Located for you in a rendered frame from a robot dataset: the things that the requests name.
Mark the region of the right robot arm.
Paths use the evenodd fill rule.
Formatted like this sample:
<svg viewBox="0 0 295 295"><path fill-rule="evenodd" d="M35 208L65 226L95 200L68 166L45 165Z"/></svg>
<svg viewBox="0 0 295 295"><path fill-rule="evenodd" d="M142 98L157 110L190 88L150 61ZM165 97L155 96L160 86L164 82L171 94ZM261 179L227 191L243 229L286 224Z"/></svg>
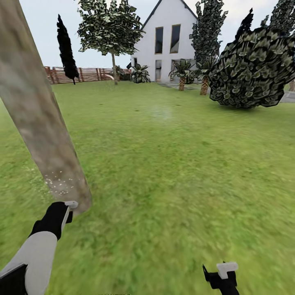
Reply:
<svg viewBox="0 0 295 295"><path fill-rule="evenodd" d="M207 272L203 265L204 276L206 281L210 282L212 289L218 289L222 295L239 295L236 290L236 274L238 264L235 261L218 263L219 272Z"/></svg>

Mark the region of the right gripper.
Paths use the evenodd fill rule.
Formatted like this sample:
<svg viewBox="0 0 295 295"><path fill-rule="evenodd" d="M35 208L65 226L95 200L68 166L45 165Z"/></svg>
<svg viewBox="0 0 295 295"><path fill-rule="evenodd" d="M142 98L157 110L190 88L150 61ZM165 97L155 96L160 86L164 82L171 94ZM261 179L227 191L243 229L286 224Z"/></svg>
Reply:
<svg viewBox="0 0 295 295"><path fill-rule="evenodd" d="M225 291L229 288L236 289L236 274L234 272L228 272L228 279L222 279L218 272L207 272L205 266L203 265L204 276L206 281L210 282L212 289L218 289L221 291L222 295L225 295Z"/></svg>

